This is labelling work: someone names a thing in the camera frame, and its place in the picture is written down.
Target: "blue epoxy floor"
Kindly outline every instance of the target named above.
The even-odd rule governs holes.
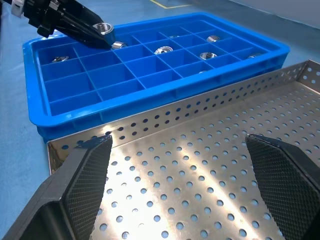
[[[289,66],[307,59],[320,62],[320,30],[256,11],[227,0],[80,0],[106,22],[118,25],[192,12],[209,12],[291,47]],[[39,37],[27,19],[2,13],[0,36],[0,238],[38,186],[49,176],[46,147],[28,118],[22,44]]]

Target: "perforated metal tray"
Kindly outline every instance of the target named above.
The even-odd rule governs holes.
[[[51,141],[50,170],[78,141],[112,134],[94,240],[284,239],[245,136],[298,145],[320,167],[319,91],[320,65],[306,61]]]

